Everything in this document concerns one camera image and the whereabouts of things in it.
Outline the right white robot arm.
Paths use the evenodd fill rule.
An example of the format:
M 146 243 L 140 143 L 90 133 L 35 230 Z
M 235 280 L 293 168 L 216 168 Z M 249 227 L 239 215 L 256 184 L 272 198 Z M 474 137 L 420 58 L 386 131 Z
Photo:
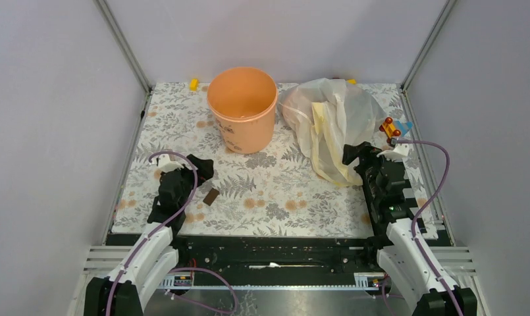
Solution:
M 372 271 L 381 269 L 400 290 L 412 315 L 476 315 L 478 302 L 439 263 L 422 236 L 417 201 L 405 165 L 391 151 L 363 142 L 345 145 L 342 163 L 361 176 L 373 236 L 361 258 Z

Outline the yellowish translucent trash bag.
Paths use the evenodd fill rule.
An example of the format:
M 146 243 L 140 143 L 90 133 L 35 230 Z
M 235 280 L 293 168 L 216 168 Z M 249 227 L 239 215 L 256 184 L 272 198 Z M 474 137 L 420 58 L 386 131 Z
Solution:
M 321 78 L 282 92 L 279 109 L 319 176 L 339 186 L 362 185 L 342 160 L 344 146 L 371 142 L 386 116 L 369 92 L 343 79 Z

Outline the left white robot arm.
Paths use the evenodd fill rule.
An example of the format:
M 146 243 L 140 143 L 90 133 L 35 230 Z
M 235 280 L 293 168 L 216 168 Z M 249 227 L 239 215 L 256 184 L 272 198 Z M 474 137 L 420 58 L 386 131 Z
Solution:
M 161 175 L 147 224 L 125 258 L 104 277 L 86 286 L 85 315 L 143 315 L 158 285 L 170 270 L 190 261 L 188 250 L 171 246 L 196 189 L 214 175 L 214 162 L 192 154 L 160 151 L 148 159 Z

